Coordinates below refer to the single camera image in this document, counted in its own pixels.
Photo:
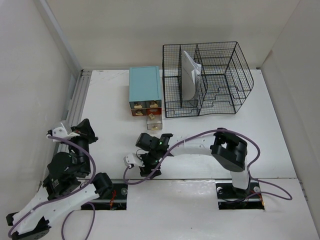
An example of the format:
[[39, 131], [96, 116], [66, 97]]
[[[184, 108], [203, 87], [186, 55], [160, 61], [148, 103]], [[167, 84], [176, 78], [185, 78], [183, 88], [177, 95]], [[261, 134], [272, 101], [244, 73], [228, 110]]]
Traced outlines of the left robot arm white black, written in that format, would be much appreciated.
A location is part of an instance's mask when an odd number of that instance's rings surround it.
[[54, 222], [97, 198], [107, 198], [114, 188], [105, 172], [97, 172], [89, 145], [99, 138], [89, 119], [76, 126], [61, 121], [50, 129], [47, 139], [68, 146], [56, 153], [47, 165], [48, 175], [36, 195], [19, 212], [10, 213], [6, 221], [12, 240], [39, 240], [49, 233]]

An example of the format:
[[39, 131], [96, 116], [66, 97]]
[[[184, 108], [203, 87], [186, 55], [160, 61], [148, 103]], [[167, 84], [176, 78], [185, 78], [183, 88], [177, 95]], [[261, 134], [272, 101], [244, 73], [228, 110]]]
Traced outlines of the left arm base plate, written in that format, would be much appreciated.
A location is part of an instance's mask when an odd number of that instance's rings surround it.
[[113, 190], [107, 197], [91, 200], [96, 211], [124, 211], [127, 209], [128, 185], [123, 182], [113, 184]]

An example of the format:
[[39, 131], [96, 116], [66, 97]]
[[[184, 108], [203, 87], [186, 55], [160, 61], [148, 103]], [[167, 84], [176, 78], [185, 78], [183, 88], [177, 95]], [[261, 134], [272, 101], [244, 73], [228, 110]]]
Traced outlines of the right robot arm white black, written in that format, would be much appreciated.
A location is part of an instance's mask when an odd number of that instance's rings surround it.
[[162, 174], [160, 161], [163, 158], [180, 155], [201, 155], [213, 157], [230, 172], [232, 193], [239, 199], [250, 192], [250, 177], [246, 163], [248, 144], [234, 133], [219, 128], [212, 135], [207, 133], [183, 138], [172, 133], [164, 133], [159, 138], [141, 133], [135, 146], [146, 151], [139, 156], [140, 175], [153, 179]]

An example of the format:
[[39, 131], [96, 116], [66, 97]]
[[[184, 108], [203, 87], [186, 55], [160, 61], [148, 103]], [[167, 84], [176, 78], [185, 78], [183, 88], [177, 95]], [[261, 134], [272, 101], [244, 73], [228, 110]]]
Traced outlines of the teal mini drawer chest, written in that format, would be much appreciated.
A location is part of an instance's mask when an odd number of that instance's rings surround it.
[[129, 69], [129, 106], [134, 117], [146, 117], [148, 131], [163, 129], [162, 87], [158, 66], [131, 67]]

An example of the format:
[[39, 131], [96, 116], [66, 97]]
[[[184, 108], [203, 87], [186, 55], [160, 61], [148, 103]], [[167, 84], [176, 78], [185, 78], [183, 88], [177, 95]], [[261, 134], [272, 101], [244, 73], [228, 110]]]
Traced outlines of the white spiral notebook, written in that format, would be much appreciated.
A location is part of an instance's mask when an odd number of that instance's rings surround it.
[[196, 63], [186, 51], [183, 51], [181, 53], [181, 95], [183, 101], [197, 98], [201, 71], [202, 65]]

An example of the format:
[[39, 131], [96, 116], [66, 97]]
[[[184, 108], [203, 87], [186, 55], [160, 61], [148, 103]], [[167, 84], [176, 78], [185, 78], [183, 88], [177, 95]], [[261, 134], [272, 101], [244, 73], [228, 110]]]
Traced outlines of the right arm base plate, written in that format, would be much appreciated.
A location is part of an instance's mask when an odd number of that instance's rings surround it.
[[264, 210], [260, 185], [253, 181], [246, 190], [233, 187], [231, 181], [215, 183], [219, 210]]

